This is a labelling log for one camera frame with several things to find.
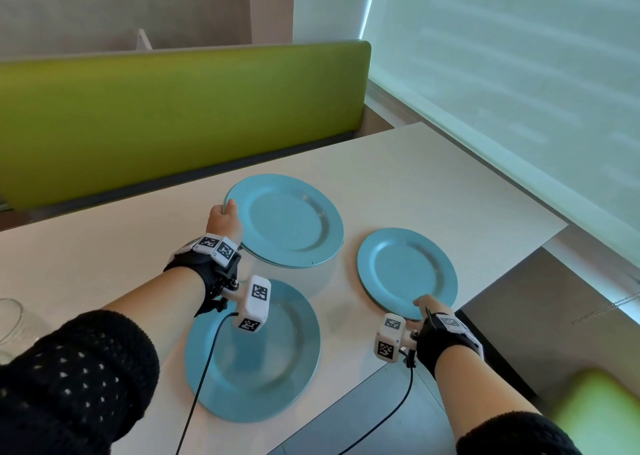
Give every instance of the green bench backrest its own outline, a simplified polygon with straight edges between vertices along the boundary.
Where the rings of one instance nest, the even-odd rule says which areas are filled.
[[[365,41],[0,63],[0,196],[36,208],[358,128]]]

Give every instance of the black knit sleeve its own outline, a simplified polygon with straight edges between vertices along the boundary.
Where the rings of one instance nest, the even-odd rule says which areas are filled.
[[[160,372],[124,315],[79,315],[0,366],[4,454],[106,454],[142,418]]]
[[[512,411],[474,428],[459,439],[458,455],[580,455],[569,435],[536,413]]]

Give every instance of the black cable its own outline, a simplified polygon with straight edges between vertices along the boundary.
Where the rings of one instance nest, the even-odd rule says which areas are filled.
[[[196,409],[196,403],[198,402],[200,389],[202,388],[202,384],[204,383],[204,376],[206,376],[207,374],[209,363],[211,362],[211,358],[213,357],[213,348],[216,346],[216,341],[218,340],[218,334],[220,333],[222,324],[225,323],[225,320],[227,320],[229,317],[237,317],[237,315],[238,315],[237,312],[232,312],[228,314],[224,319],[222,319],[222,322],[220,322],[220,325],[218,326],[218,330],[216,330],[216,335],[213,337],[213,342],[211,343],[211,351],[209,351],[209,358],[207,359],[207,363],[204,365],[204,370],[202,371],[202,378],[200,378],[200,384],[198,384],[198,389],[196,389],[196,395],[193,398],[191,411],[189,411],[189,417],[187,418],[187,423],[184,425],[184,430],[182,430],[182,436],[180,437],[180,443],[178,443],[178,450],[175,451],[175,455],[178,455],[178,453],[180,453],[180,448],[182,446],[182,442],[184,441],[184,435],[187,434],[187,428],[189,427],[189,422],[191,421],[191,415],[193,414],[193,411]]]
[[[378,423],[377,425],[375,425],[372,429],[370,429],[368,432],[366,432],[364,435],[362,435],[361,437],[359,437],[359,439],[357,439],[354,443],[350,444],[350,446],[341,451],[340,453],[338,453],[338,455],[344,455],[345,453],[347,453],[349,450],[351,450],[352,448],[354,448],[358,443],[360,443],[361,441],[363,441],[366,437],[368,437],[369,435],[371,435],[376,428],[378,428],[380,425],[382,425],[382,423],[384,423],[385,421],[387,421],[389,418],[391,418],[393,416],[393,414],[400,409],[400,406],[403,405],[403,403],[405,402],[405,400],[407,399],[407,397],[409,396],[409,393],[411,391],[411,386],[413,385],[413,368],[411,368],[411,380],[409,380],[409,389],[407,389],[404,398],[402,398],[402,401],[400,402],[400,404],[398,404],[393,411],[391,411],[391,413],[389,413],[387,416],[385,416],[384,418],[382,418],[382,420],[380,421],[380,423]]]

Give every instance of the green cushion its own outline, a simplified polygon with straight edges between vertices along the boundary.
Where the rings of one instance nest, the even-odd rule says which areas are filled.
[[[640,453],[640,401],[600,370],[577,378],[554,421],[582,455]]]
[[[366,41],[0,63],[0,195],[68,201],[358,128]]]

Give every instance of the table surface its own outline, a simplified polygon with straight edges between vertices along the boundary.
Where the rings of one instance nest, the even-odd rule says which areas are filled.
[[[158,274],[172,251],[203,233],[209,209],[234,184],[266,173],[312,184],[344,222],[344,246],[326,264],[291,270],[245,254],[240,265],[241,278],[277,278],[308,298],[322,336],[318,370],[292,407],[264,422],[226,422],[198,405],[185,453],[266,454],[380,369],[372,346],[384,312],[356,269],[358,248],[375,230],[409,228],[436,242],[456,268],[460,308],[565,226],[418,123],[2,232],[0,296],[57,328]],[[175,452],[193,400],[185,340],[164,363],[145,418],[114,454]]]

